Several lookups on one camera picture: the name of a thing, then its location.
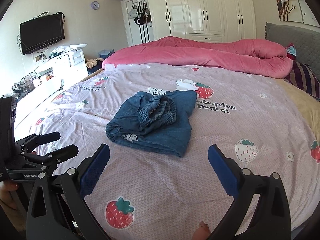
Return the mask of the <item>left hand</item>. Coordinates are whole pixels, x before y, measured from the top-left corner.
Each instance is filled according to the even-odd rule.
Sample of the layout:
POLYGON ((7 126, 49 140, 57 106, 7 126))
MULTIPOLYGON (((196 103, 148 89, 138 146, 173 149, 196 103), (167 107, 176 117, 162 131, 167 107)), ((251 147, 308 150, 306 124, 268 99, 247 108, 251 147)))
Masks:
POLYGON ((0 190, 1 190, 1 202, 14 210, 17 210, 17 205, 11 195, 11 192, 14 192, 18 189, 18 184, 11 180, 1 181, 0 190))

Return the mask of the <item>right hand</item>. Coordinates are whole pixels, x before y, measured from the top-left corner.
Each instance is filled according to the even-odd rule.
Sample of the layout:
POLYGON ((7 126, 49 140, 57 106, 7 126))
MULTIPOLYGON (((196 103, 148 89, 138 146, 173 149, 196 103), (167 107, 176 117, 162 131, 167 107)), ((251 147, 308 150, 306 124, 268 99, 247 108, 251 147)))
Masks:
POLYGON ((209 225, 200 222, 198 228, 193 233, 191 240, 206 240, 211 234, 209 225))

